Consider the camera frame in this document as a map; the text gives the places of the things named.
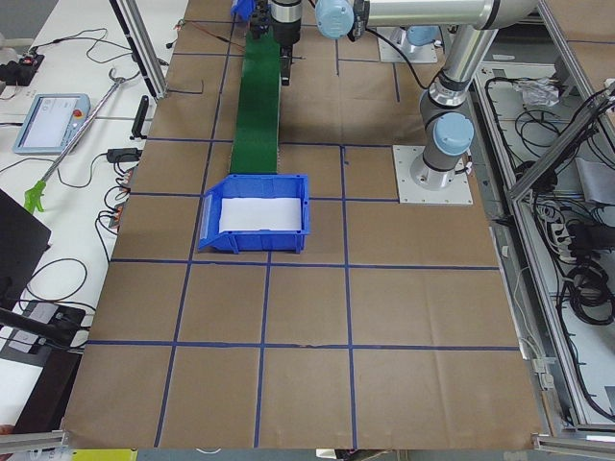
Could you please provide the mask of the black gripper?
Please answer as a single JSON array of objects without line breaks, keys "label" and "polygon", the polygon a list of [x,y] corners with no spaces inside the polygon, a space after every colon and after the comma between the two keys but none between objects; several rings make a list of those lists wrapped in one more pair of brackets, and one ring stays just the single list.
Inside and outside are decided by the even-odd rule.
[{"label": "black gripper", "polygon": [[290,23],[273,21],[273,37],[281,46],[281,84],[282,86],[290,85],[291,65],[292,65],[292,47],[297,43],[301,36],[301,22],[294,21]]}]

